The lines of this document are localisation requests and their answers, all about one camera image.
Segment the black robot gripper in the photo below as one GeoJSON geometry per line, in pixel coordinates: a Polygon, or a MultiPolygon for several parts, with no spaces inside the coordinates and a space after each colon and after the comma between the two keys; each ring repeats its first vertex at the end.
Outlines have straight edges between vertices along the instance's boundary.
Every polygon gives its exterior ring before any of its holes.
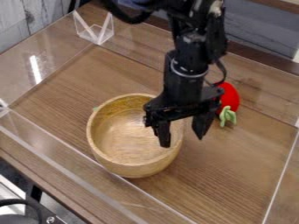
{"type": "Polygon", "coordinates": [[[199,70],[187,69],[175,51],[164,56],[163,92],[144,105],[144,126],[153,128],[159,144],[171,147],[171,122],[191,117],[191,128],[199,139],[207,134],[220,107],[223,81],[204,85],[209,71],[205,61],[197,60],[199,70]]]}

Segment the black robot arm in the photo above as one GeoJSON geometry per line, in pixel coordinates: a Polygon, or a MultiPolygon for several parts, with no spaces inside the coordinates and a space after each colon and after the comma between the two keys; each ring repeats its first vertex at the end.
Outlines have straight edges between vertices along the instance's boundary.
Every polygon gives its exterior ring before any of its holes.
{"type": "Polygon", "coordinates": [[[144,125],[153,129],[159,144],[171,146],[171,122],[192,118],[197,137],[208,132],[224,90],[219,82],[205,81],[209,65],[221,72],[227,53],[223,0],[128,0],[140,10],[129,16],[117,6],[121,0],[100,0],[122,22],[142,23],[154,11],[164,11],[172,29],[173,49],[164,56],[163,92],[144,105],[144,125]]]}

